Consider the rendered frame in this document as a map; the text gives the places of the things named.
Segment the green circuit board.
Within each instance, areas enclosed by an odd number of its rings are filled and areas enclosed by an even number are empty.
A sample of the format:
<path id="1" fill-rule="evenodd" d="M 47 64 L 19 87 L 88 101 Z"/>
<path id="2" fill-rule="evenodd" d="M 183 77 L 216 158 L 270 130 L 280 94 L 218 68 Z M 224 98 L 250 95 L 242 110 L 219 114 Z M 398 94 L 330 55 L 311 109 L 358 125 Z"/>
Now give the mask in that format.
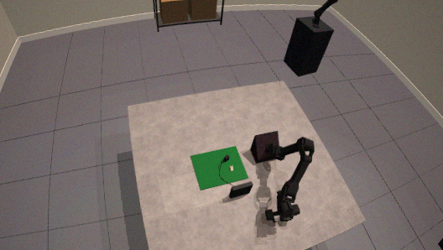
<path id="1" fill-rule="evenodd" d="M 223 159 L 227 155 L 230 157 L 225 163 Z M 248 179 L 236 146 L 192 155 L 190 159 L 201 190 Z"/>

